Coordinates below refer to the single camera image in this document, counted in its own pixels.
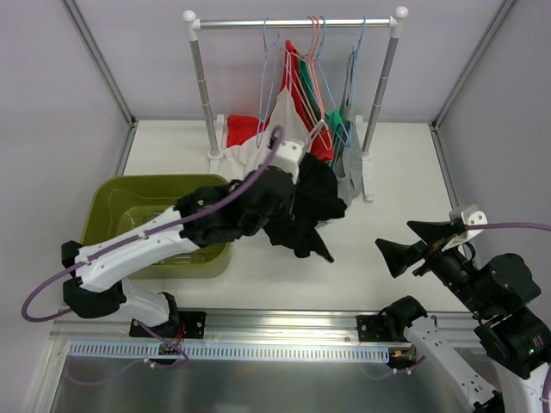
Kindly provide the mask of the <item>black tank top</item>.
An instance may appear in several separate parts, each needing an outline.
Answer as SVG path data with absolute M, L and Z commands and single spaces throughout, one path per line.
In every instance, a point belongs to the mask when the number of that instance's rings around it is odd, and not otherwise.
M 312 253 L 333 263 L 334 258 L 319 235 L 321 222 L 341 219 L 347 205 L 339 198 L 337 178 L 331 168 L 307 153 L 300 162 L 298 185 L 291 211 L 271 220 L 264 228 L 273 246 L 282 246 L 298 258 Z

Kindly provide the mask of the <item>pink wire hanger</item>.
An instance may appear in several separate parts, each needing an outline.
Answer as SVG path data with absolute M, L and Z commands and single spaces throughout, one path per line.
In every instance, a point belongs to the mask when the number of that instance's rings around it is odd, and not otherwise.
M 306 62 L 291 40 L 284 46 L 284 75 L 280 89 L 288 89 L 295 111 L 313 142 L 310 152 L 319 160 L 328 162 L 333 158 L 332 132 L 328 127 L 319 128 L 319 108 L 313 93 L 312 80 Z

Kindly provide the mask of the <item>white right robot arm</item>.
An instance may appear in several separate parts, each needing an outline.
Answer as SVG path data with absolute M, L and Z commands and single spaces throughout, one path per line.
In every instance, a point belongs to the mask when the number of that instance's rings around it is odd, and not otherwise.
M 548 412 L 550 410 L 550 328 L 528 307 L 541 289 L 524 259 L 513 253 L 493 257 L 484 267 L 459 248 L 476 252 L 472 239 L 484 230 L 535 229 L 548 225 L 490 224 L 481 211 L 447 222 L 410 221 L 414 244 L 378 238 L 392 277 L 409 267 L 414 275 L 434 274 L 470 311 L 486 355 L 494 362 L 499 388 L 482 379 L 439 332 L 436 321 L 412 296 L 356 319 L 361 342 L 409 342 L 445 379 L 467 412 Z

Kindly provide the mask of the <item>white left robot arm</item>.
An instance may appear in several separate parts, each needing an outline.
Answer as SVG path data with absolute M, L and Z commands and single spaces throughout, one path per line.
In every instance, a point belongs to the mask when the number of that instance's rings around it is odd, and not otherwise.
M 166 258 L 256 234 L 288 214 L 297 181 L 297 173 L 269 166 L 244 180 L 198 188 L 152 220 L 104 243 L 65 243 L 63 263 L 76 265 L 63 284 L 65 304 L 80 318 L 121 314 L 142 330 L 166 338 L 176 335 L 181 321 L 174 296 L 142 290 L 129 276 Z

